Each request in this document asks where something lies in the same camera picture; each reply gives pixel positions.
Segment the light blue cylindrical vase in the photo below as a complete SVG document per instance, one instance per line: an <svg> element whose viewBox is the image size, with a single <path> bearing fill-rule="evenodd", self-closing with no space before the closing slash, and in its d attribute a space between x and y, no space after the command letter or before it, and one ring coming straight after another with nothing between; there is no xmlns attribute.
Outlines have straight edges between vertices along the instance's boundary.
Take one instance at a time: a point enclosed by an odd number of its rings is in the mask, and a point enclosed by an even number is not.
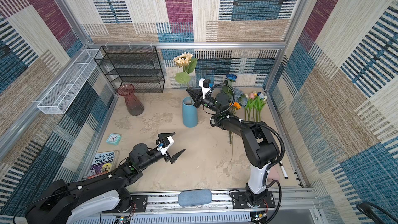
<svg viewBox="0 0 398 224"><path fill-rule="evenodd" d="M198 125L198 110L193 105L193 100L187 96L182 101L182 119L183 124L188 128Z"/></svg>

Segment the cream sunflower with stem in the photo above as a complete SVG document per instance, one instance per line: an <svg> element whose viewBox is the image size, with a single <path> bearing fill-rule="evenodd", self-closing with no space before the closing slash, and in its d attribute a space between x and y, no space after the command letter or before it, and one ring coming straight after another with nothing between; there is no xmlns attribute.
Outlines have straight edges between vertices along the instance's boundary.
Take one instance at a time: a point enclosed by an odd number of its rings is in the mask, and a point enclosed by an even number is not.
<svg viewBox="0 0 398 224"><path fill-rule="evenodd" d="M198 59L194 57L193 54L189 52L182 53L173 59L174 63L182 69L182 72L176 73L175 80L181 84L190 88L191 76L190 74L194 72L197 66Z"/></svg>

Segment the dark blue rose stem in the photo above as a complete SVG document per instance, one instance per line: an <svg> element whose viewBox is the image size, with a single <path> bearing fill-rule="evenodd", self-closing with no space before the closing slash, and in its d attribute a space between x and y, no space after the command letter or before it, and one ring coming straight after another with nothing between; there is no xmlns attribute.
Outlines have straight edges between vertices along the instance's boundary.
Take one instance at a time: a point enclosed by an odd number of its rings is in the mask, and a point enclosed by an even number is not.
<svg viewBox="0 0 398 224"><path fill-rule="evenodd" d="M223 81L225 84L228 84L229 86L224 86L224 92L228 96L233 95L233 90L232 90L232 85L234 82L236 82L237 76L234 74L226 74L226 79Z"/></svg>

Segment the pale blue rose bouquet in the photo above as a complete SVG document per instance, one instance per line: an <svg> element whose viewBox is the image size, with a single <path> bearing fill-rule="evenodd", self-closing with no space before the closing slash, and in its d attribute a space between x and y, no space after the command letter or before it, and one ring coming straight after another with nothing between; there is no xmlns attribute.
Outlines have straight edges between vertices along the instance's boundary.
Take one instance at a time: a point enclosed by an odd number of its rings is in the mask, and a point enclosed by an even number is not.
<svg viewBox="0 0 398 224"><path fill-rule="evenodd" d="M234 100L234 102L238 103L241 107L247 106L248 98L238 88L235 88L229 84L228 86L222 86L221 91L227 95L230 103L232 103L232 101Z"/></svg>

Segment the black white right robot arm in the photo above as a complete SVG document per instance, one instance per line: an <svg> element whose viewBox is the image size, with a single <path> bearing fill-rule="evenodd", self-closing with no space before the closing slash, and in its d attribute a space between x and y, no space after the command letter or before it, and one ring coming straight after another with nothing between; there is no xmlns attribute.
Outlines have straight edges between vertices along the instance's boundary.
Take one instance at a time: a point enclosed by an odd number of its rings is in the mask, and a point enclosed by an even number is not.
<svg viewBox="0 0 398 224"><path fill-rule="evenodd" d="M196 108L200 106L214 112L210 124L241 137L245 154L251 164L246 184L246 199L250 207L263 203L271 184L267 183L272 167L285 155L285 144L279 134L265 122L242 120L232 113L234 103L227 97L218 100L211 96L216 87L208 89L188 88L187 92Z"/></svg>

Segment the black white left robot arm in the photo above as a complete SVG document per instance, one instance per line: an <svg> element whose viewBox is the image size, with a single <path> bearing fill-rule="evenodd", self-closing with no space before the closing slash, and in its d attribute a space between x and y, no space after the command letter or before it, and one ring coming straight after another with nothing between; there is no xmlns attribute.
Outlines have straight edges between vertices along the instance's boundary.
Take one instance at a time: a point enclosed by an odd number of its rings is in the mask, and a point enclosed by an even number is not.
<svg viewBox="0 0 398 224"><path fill-rule="evenodd" d="M160 133L156 147L146 144L134 146L129 156L116 169L103 175L66 183L52 182L39 196L27 205L25 218L29 224L70 224L102 211L127 212L132 207L127 186L143 176L150 165L163 159L175 163L182 151L170 156L174 133Z"/></svg>

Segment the red ribbed glass vase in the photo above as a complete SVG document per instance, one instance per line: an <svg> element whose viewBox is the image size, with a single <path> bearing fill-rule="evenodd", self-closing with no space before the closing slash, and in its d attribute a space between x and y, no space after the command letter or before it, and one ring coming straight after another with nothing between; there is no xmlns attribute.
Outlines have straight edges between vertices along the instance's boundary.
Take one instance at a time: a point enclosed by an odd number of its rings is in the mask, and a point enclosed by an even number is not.
<svg viewBox="0 0 398 224"><path fill-rule="evenodd" d="M144 112L144 106L134 94L135 87L132 84L124 84L117 90L119 96L124 97L128 112L132 116L141 115Z"/></svg>

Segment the blue grey cushion pad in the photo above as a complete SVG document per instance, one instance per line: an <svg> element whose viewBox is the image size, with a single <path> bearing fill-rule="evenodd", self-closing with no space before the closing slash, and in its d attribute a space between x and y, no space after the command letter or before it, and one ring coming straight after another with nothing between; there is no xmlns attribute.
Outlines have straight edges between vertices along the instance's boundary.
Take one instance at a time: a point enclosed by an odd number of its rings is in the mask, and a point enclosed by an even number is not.
<svg viewBox="0 0 398 224"><path fill-rule="evenodd" d="M182 207L209 204L212 192L209 189L186 190L178 195L178 204Z"/></svg>

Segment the teal small alarm clock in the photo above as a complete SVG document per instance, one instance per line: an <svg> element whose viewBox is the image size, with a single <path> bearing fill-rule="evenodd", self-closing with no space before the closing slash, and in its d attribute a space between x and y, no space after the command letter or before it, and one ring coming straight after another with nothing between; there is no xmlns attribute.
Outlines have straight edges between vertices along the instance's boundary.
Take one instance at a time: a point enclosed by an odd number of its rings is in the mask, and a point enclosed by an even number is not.
<svg viewBox="0 0 398 224"><path fill-rule="evenodd" d="M110 145L117 146L120 141L121 141L121 135L120 134L111 133L109 135L108 139L106 140L106 143L110 144Z"/></svg>

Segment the colourful tulip bunch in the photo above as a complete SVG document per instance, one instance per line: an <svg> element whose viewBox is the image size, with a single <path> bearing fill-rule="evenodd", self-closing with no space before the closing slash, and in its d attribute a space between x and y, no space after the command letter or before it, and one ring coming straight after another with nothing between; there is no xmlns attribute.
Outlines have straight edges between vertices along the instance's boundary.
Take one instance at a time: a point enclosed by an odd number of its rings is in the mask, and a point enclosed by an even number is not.
<svg viewBox="0 0 398 224"><path fill-rule="evenodd" d="M265 92L253 91L249 94L245 93L242 98L242 105L245 107L245 120L260 122L262 120L262 110L267 104L267 96Z"/></svg>

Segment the treehouse paperback book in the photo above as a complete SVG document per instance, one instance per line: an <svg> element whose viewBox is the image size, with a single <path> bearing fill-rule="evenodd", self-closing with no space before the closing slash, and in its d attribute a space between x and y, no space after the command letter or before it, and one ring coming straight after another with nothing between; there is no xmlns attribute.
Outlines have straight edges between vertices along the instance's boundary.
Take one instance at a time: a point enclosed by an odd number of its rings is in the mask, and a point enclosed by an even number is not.
<svg viewBox="0 0 398 224"><path fill-rule="evenodd" d="M87 173L87 179L109 173L112 170L115 155L116 151L96 153Z"/></svg>

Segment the pink pencil case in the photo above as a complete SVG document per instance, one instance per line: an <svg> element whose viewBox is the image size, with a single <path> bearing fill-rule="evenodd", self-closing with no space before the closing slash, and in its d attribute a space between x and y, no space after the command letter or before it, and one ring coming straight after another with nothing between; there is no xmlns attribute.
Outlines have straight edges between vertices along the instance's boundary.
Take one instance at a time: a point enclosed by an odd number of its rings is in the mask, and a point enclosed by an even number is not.
<svg viewBox="0 0 398 224"><path fill-rule="evenodd" d="M273 166L268 173L267 182L270 183L273 180L280 180L280 176L277 170L277 166Z"/></svg>

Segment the black white marker pen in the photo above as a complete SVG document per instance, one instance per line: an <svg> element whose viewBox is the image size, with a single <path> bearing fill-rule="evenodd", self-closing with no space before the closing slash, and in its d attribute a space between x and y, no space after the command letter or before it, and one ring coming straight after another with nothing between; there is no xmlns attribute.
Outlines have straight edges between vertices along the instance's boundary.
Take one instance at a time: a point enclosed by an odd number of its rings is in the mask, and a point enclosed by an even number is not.
<svg viewBox="0 0 398 224"><path fill-rule="evenodd" d="M285 178L285 179L288 179L289 176L288 176L288 174L287 174L287 171L286 171L286 169L285 169L283 163L282 163L282 162L279 162L279 166L280 166L280 169L281 169L281 171L282 171L282 173L283 173L284 178Z"/></svg>

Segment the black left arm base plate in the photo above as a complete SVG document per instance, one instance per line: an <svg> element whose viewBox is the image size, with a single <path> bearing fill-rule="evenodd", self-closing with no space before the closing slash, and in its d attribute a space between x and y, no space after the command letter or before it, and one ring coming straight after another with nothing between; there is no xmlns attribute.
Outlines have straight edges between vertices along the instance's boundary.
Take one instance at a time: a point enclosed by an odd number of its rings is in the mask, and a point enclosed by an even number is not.
<svg viewBox="0 0 398 224"><path fill-rule="evenodd" d="M131 195L123 197L118 206L118 213L143 213L146 211L148 195Z"/></svg>

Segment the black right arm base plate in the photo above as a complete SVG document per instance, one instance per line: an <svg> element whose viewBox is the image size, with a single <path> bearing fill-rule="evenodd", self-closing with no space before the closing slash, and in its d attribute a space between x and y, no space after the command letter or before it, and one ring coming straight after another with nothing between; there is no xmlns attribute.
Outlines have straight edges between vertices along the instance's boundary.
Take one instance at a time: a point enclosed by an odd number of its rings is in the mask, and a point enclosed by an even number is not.
<svg viewBox="0 0 398 224"><path fill-rule="evenodd" d="M273 193L269 190L259 194L260 197L257 200L248 198L246 192L240 192L238 190L230 190L229 196L232 199L234 209L276 207Z"/></svg>

